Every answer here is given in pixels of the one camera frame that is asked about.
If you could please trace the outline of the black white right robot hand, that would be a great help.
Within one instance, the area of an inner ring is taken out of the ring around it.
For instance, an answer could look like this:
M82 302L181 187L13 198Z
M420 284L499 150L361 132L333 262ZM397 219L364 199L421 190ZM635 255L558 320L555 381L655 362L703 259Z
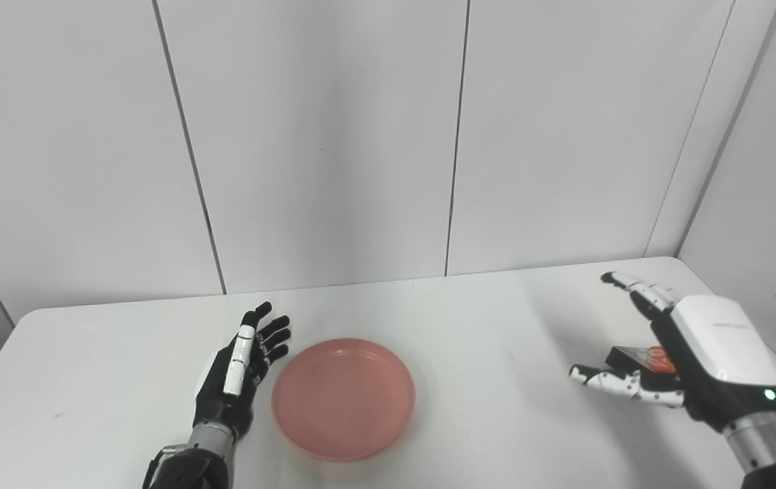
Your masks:
M626 291L657 338L658 355L635 358L613 347L603 368L575 364L571 380L601 392L667 408L721 433L741 418L776 414L776 360L741 304L722 296L678 298L617 270L603 283Z

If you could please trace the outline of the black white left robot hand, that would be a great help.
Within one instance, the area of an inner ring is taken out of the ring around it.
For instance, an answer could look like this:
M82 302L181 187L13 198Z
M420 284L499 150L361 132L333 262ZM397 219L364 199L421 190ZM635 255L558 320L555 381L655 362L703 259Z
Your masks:
M266 379L271 365L289 353L287 343L291 340L291 319L287 315L277 316L266 326L260 326L260 321L270 312L272 304L265 301L256 309L246 312L242 318L241 324L251 326L255 334L249 363L242 376L241 393L227 395L223 392L227 368L232 362L236 343L236 339L232 338L227 346L217 351L210 371L196 395L193 424L225 424L232 430L236 441L248 433L253 421L253 402L258 386Z

